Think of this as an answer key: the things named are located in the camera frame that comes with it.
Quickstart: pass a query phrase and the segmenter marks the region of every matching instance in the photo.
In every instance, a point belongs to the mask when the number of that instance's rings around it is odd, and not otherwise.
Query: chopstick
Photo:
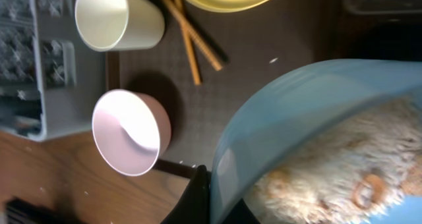
[[[170,13],[176,18],[182,28],[185,28],[186,31],[191,35],[192,40],[196,43],[198,48],[202,51],[204,56],[208,59],[211,65],[214,67],[216,71],[219,71],[223,68],[223,66],[218,62],[217,58],[209,48],[209,46],[205,43],[205,41],[201,38],[201,36],[196,32],[193,28],[191,23],[185,18],[185,16],[177,9],[177,7],[173,4],[171,0],[162,0],[164,5],[170,11]]]
[[[176,7],[179,9],[179,11],[182,14],[185,14],[184,10],[183,10],[182,0],[174,0],[174,3],[176,5]],[[189,60],[189,66],[191,66],[193,82],[195,83],[195,85],[200,85],[201,80],[200,80],[198,65],[197,65],[196,59],[195,59],[195,53],[193,51],[192,41],[189,37],[189,33],[186,30],[185,26],[181,24],[180,27],[181,27],[181,31],[182,31],[183,41],[185,42],[185,49],[186,49],[187,58]]]

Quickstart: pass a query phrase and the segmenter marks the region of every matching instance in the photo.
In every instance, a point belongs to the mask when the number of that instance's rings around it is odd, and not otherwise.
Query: pink cup
[[[113,169],[139,176],[167,149],[171,126],[165,109],[153,97],[112,90],[94,108],[92,133],[102,157]]]

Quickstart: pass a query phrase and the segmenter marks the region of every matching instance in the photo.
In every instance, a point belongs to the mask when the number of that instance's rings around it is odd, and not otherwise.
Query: blue bowl
[[[266,85],[236,112],[220,138],[212,167],[211,224],[221,223],[249,187],[305,141],[405,94],[422,105],[422,63],[338,59],[301,67]],[[412,201],[422,207],[422,198]],[[397,212],[373,221],[403,223]],[[422,211],[406,216],[422,219]]]

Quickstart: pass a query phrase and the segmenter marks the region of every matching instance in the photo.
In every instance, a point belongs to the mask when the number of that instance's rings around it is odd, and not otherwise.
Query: gray drying rack
[[[104,54],[80,39],[75,0],[0,0],[0,129],[44,141],[91,129]]]

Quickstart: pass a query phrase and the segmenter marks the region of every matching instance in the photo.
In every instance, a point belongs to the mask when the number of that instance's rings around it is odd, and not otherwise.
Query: cup
[[[148,49],[164,33],[164,18],[148,0],[76,0],[76,27],[95,51]]]
[[[139,176],[167,149],[171,126],[165,109],[153,97],[112,90],[94,108],[92,133],[98,151],[113,169]]]

